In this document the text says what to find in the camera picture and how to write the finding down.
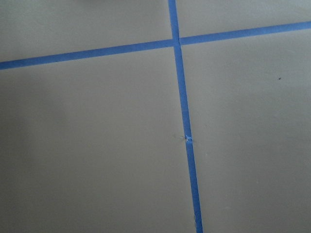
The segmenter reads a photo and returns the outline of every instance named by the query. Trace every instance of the vertical blue line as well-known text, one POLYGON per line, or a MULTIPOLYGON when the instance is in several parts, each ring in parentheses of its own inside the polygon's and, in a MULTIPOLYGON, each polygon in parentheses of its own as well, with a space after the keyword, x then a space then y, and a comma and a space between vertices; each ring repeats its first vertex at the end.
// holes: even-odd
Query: vertical blue line
POLYGON ((198 190, 198 182, 196 178, 195 160, 194 160, 194 153, 193 153, 190 117, 189 117, 188 100, 187 100, 187 92, 186 92, 185 73, 184 73, 182 51, 181 51, 181 46, 179 42, 179 27, 178 27, 177 9, 176 9, 175 0, 169 0, 169 11, 170 11, 171 28, 172 28, 172 36, 173 36, 173 47, 174 47, 174 53, 175 53, 175 63, 176 63, 176 71, 177 71, 180 105, 181 105, 181 112, 182 112, 182 119, 183 119, 184 133, 185 133, 185 140, 186 140, 186 151, 187 151, 187 158, 188 158, 188 167, 189 167, 192 202, 193 202, 194 216, 195 216, 195 223, 196 223, 196 232, 203 233, 199 190, 198 190))

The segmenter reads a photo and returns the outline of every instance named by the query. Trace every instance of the horizontal blue line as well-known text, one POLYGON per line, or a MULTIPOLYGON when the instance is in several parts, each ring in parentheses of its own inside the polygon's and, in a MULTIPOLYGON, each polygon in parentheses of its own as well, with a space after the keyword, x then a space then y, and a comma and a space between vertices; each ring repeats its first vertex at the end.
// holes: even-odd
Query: horizontal blue line
POLYGON ((240 37, 246 37, 246 36, 290 32, 290 31, 297 31, 297 30, 310 29, 310 28, 311 28, 311 21, 301 22, 301 23, 291 23, 291 24, 283 24, 283 25, 277 25, 277 26, 237 30, 237 31, 231 31, 231 32, 224 32, 224 33, 213 33, 213 34, 206 34, 206 35, 195 35, 195 36, 183 37, 183 38, 180 38, 180 44, 190 45, 190 44, 204 43, 204 42, 210 42, 210 41, 216 41, 216 40, 227 40, 227 39, 240 38, 240 37))
POLYGON ((14 61, 0 62, 0 69, 10 69, 17 67, 26 67, 26 66, 34 66, 40 64, 54 63, 54 62, 63 62, 70 60, 77 60, 89 57, 99 57, 99 56, 107 56, 119 53, 127 53, 127 52, 136 52, 143 50, 154 50, 166 47, 172 47, 173 40, 160 40, 132 45, 122 45, 116 47, 109 47, 103 49, 95 49, 95 50, 85 50, 78 52, 69 52, 62 53, 56 55, 48 55, 42 57, 34 57, 34 58, 26 58, 14 61))

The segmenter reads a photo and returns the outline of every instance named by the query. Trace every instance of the blue tape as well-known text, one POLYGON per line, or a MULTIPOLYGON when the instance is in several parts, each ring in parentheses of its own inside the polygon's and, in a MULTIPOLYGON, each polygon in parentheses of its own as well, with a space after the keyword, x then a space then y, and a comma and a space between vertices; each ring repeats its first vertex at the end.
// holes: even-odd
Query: blue tape
POLYGON ((180 105, 181 105, 184 133, 185 133, 185 139, 186 139, 186 151, 187 151, 187 158, 188 158, 188 168, 189 168, 189 175, 190 175, 190 184, 191 184, 192 202, 193 202, 194 216, 195 216, 195 223, 196 223, 196 232, 203 233, 199 190, 198 190, 198 182, 197 182, 197 177, 196 177, 195 160, 194 160, 193 145, 192 145, 191 127, 190 127, 190 117, 189 117, 188 100, 187 100, 187 92, 186 92, 185 73, 184 73, 182 51, 181 51, 181 46, 179 42, 179 39, 180 39, 179 38, 179 27, 178 27, 177 9, 176 9, 175 0, 169 0, 169 11, 170 11, 171 28, 172 28, 172 36, 173 36, 173 47, 174 47, 174 53, 175 53, 175 63, 176 63, 177 80, 178 80, 178 88, 179 88, 179 96, 180 96, 180 105))
POLYGON ((70 60, 77 60, 89 57, 107 56, 119 53, 136 52, 143 50, 154 50, 166 47, 172 47, 173 40, 160 40, 132 45, 122 45, 116 47, 109 47, 104 49, 86 50, 79 52, 62 53, 56 55, 26 58, 21 60, 14 60, 8 62, 0 62, 0 69, 10 69, 17 67, 34 66, 46 63, 63 62, 70 60))
POLYGON ((180 44, 190 45, 190 44, 197 44, 197 43, 210 42, 210 41, 216 41, 216 40, 227 40, 227 39, 240 38, 240 37, 246 37, 246 36, 290 32, 290 31, 297 31, 297 30, 310 29, 310 28, 311 28, 311 21, 301 22, 301 23, 291 23, 291 24, 283 24, 283 25, 269 26, 269 27, 262 27, 262 28, 237 30, 237 31, 225 32, 225 33, 214 33, 214 34, 183 37, 183 38, 180 38, 180 44))

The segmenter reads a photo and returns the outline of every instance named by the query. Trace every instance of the gray surface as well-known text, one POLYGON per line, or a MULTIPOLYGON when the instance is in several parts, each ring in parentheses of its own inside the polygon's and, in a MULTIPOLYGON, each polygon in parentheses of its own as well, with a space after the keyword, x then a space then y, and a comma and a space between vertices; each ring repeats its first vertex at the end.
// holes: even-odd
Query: gray surface
POLYGON ((166 0, 0 0, 0 62, 171 37, 166 0))
POLYGON ((0 232, 195 232, 173 49, 2 70, 0 100, 0 232))
POLYGON ((205 232, 311 232, 310 41, 183 47, 205 232))
POLYGON ((310 0, 176 0, 181 37, 311 20, 310 0))

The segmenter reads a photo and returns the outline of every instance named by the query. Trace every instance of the blue line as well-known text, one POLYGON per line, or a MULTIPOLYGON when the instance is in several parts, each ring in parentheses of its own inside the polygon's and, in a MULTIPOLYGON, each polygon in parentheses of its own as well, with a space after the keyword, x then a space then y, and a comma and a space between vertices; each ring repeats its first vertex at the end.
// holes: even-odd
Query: blue line
POLYGON ((240 37, 246 37, 246 36, 290 32, 290 31, 297 31, 297 30, 310 29, 310 28, 311 28, 311 21, 301 22, 301 23, 291 23, 291 24, 283 24, 283 25, 269 26, 269 27, 262 27, 262 28, 237 30, 237 31, 231 31, 231 32, 224 32, 224 33, 214 33, 214 34, 183 37, 183 38, 180 38, 180 44, 189 45, 189 44, 197 44, 197 43, 210 42, 210 41, 216 41, 216 40, 227 40, 227 39, 240 38, 240 37))
POLYGON ((181 112, 182 112, 182 119, 183 119, 184 133, 185 133, 185 140, 186 140, 186 151, 187 151, 187 158, 188 158, 188 168, 189 168, 189 175, 190 175, 190 184, 191 184, 192 202, 193 202, 194 216, 195 216, 195 223, 196 223, 196 232, 203 233, 199 190, 198 190, 198 182, 196 178, 195 160, 194 160, 194 153, 193 153, 190 117, 189 117, 188 100, 187 100, 187 92, 186 92, 185 73, 184 73, 182 50, 181 50, 181 46, 179 42, 179 39, 180 39, 179 38, 179 27, 178 27, 177 9, 176 9, 175 0, 169 0, 169 10, 170 10, 170 19, 171 19, 171 28, 172 28, 172 36, 173 36, 174 53, 175 53, 175 63, 176 63, 176 71, 177 71, 179 96, 180 96, 180 105, 181 105, 181 112))
POLYGON ((170 39, 170 40, 160 40, 132 45, 122 45, 104 49, 86 50, 86 51, 62 53, 42 57, 26 58, 14 61, 0 62, 0 70, 17 67, 34 66, 46 63, 63 62, 69 60, 77 60, 89 57, 107 56, 119 53, 154 50, 171 46, 173 46, 173 40, 170 39))

